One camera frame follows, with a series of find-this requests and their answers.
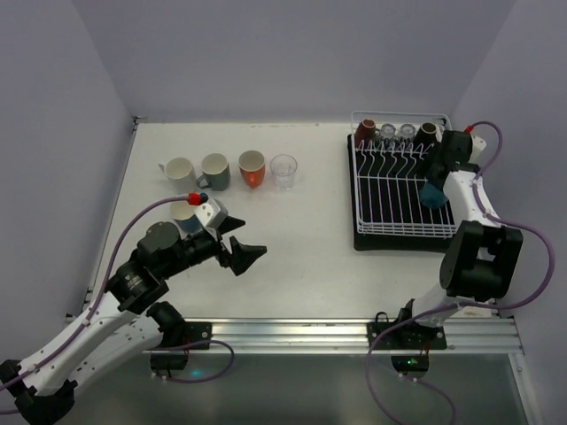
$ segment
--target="black dish rack tray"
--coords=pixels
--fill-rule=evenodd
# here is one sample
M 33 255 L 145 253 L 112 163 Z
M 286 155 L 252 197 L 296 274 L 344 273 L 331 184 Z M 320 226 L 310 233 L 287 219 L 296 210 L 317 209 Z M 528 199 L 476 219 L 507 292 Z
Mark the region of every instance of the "black dish rack tray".
M 444 115 L 354 112 L 353 132 L 365 119 L 377 128 L 391 123 L 437 124 L 441 131 L 450 129 Z M 423 206 L 419 190 L 425 179 L 417 174 L 431 146 L 414 148 L 413 143 L 395 140 L 383 143 L 364 141 L 354 147 L 353 136 L 347 140 L 353 205 L 354 249 L 445 252 L 456 232 L 451 205 L 437 210 Z

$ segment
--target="dark red mug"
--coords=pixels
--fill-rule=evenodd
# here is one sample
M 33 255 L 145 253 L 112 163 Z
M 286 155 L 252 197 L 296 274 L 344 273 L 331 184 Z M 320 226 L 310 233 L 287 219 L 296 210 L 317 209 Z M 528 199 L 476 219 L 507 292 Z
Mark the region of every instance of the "dark red mug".
M 362 120 L 354 132 L 354 147 L 360 148 L 362 141 L 368 147 L 376 135 L 376 122 L 373 120 Z

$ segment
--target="mug handle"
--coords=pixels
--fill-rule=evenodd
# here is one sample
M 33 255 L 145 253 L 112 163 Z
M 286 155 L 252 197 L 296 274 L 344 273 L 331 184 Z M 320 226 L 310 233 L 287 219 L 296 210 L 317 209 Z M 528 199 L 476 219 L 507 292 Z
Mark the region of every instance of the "mug handle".
M 203 174 L 197 179 L 197 186 L 199 189 L 209 189 L 211 187 L 211 183 L 206 180 L 206 176 Z

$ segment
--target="red cable connector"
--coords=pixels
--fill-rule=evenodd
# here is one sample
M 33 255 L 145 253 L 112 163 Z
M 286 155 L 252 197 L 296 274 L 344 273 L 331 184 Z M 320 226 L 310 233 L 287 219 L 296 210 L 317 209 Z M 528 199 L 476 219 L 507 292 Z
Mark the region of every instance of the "red cable connector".
M 189 205 L 194 206 L 204 204 L 208 200 L 209 196 L 206 193 L 191 192 L 187 196 L 187 202 L 189 203 Z

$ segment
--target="gray mug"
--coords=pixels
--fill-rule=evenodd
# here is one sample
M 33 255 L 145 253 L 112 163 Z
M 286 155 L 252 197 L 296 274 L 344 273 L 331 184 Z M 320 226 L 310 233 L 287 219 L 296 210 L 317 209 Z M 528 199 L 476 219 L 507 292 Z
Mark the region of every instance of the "gray mug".
M 201 162 L 203 175 L 197 179 L 200 189 L 225 190 L 230 184 L 230 168 L 226 157 L 211 153 Z

